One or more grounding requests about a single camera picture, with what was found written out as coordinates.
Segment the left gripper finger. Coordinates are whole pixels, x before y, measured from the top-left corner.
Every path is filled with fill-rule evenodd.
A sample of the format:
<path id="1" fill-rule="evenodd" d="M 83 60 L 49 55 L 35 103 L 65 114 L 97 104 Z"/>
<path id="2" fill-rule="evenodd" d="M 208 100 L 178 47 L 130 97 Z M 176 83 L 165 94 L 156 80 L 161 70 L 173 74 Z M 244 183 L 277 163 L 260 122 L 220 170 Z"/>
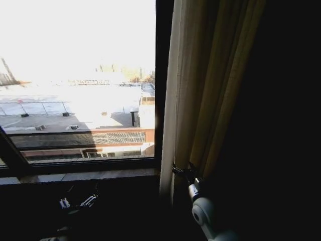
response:
<path id="1" fill-rule="evenodd" d="M 99 197 L 98 183 L 90 183 L 83 191 L 81 198 L 81 208 L 91 208 Z"/>
<path id="2" fill-rule="evenodd" d="M 75 185 L 67 186 L 60 194 L 59 203 L 61 208 L 71 208 L 75 203 Z"/>

